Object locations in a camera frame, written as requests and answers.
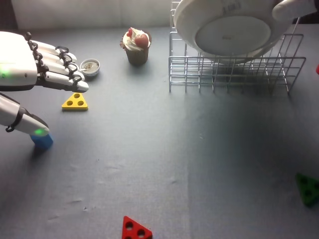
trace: white robotic hand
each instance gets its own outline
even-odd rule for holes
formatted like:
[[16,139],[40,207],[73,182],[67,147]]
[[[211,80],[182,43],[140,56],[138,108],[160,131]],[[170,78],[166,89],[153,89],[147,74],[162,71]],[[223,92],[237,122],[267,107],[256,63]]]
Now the white robotic hand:
[[278,21],[293,20],[316,12],[319,0],[283,0],[273,9],[273,18]]
[[[54,47],[0,31],[0,91],[26,91],[35,85],[58,90],[86,92],[89,86],[68,48]],[[20,107],[19,102],[0,93],[0,124],[30,135],[45,136],[48,125]]]

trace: triangular block with holes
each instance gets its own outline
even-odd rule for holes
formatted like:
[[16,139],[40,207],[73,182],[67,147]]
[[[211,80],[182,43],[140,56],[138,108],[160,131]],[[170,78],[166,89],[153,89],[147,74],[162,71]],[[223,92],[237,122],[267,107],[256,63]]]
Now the triangular block with holes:
[[153,234],[150,230],[128,216],[124,216],[122,239],[151,239],[152,237]]
[[303,203],[310,207],[319,201],[319,181],[301,173],[296,175],[296,181]]
[[87,111],[89,109],[81,93],[74,93],[62,105],[63,111]]

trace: dark background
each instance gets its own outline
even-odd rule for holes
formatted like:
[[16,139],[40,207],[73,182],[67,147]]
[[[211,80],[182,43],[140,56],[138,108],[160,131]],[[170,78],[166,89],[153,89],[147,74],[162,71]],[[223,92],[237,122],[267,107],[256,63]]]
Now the dark background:
[[[302,17],[300,23],[319,23],[319,12]],[[11,0],[0,0],[0,30],[9,29],[17,29]]]

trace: metal wire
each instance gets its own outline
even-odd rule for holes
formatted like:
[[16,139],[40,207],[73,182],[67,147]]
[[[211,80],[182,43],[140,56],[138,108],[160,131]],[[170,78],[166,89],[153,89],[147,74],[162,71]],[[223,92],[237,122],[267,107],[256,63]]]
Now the metal wire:
[[199,92],[202,86],[211,86],[213,92],[218,86],[225,87],[227,92],[231,87],[240,86],[244,92],[247,86],[265,86],[270,94],[277,86],[284,86],[288,94],[291,92],[306,61],[305,57],[296,56],[304,37],[302,34],[295,34],[299,19],[293,33],[284,34],[261,57],[203,57],[181,39],[174,26],[173,16],[180,1],[171,0],[169,91],[172,85],[184,85],[185,92],[188,86],[198,86]]

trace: red triangle block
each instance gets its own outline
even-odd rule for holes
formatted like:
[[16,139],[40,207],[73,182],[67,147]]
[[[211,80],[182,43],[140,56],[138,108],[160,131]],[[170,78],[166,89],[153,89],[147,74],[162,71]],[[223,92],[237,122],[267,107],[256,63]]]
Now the red triangle block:
[[153,234],[150,230],[128,216],[124,216],[122,239],[151,239],[152,237]]

